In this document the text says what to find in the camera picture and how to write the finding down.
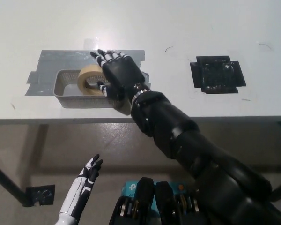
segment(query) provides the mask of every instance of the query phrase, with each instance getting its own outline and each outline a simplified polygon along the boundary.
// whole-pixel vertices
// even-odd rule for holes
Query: black tape
[[[246,86],[239,62],[229,56],[198,56],[190,65],[194,87],[204,93],[238,93],[237,87]]]

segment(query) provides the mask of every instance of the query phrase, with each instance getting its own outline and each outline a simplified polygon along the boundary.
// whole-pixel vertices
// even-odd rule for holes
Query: robotic arm
[[[281,225],[281,214],[268,207],[269,181],[212,144],[165,95],[151,91],[130,56],[102,50],[90,54],[110,82],[98,84],[103,94],[118,101],[128,98],[140,130],[195,178],[192,194],[201,205],[225,224]]]
[[[97,161],[99,157],[99,154],[97,154],[91,158],[72,183],[55,225],[76,225],[79,223],[93,185],[97,176],[99,176],[99,170],[103,162],[102,159]]]

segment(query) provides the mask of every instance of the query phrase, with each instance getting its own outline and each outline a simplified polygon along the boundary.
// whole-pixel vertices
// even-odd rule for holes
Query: mesh tray
[[[108,100],[105,96],[83,95],[77,86],[77,78],[80,69],[65,69],[57,73],[53,89],[55,97],[64,108],[113,108],[120,102]],[[108,83],[104,77],[95,76],[87,79],[87,82],[96,87],[98,81]]]

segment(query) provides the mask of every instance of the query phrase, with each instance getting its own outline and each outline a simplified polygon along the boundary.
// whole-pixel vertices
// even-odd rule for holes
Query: blue component
[[[124,186],[122,187],[122,196],[129,196],[129,197],[134,197],[134,193],[135,193],[135,189],[136,189],[136,185],[137,185],[138,181],[136,180],[132,180],[132,181],[127,181]],[[171,188],[173,189],[174,195],[176,194],[183,194],[186,192],[186,183],[185,182],[172,182],[172,181],[168,181],[169,185],[171,186]],[[155,197],[153,199],[153,203],[152,203],[152,207],[151,207],[152,211],[154,211],[154,215],[159,216],[159,212],[156,206],[156,201],[155,201]]]

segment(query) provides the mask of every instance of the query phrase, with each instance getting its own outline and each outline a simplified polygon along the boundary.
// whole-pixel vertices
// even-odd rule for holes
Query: floor
[[[281,127],[274,123],[199,123],[202,133],[235,157],[281,183]],[[135,124],[0,126],[0,168],[21,187],[56,185],[52,206],[22,207],[0,186],[0,224],[52,225],[75,176],[96,153],[104,164],[80,225],[109,222],[126,180],[187,180]],[[281,210],[281,201],[276,206]]]

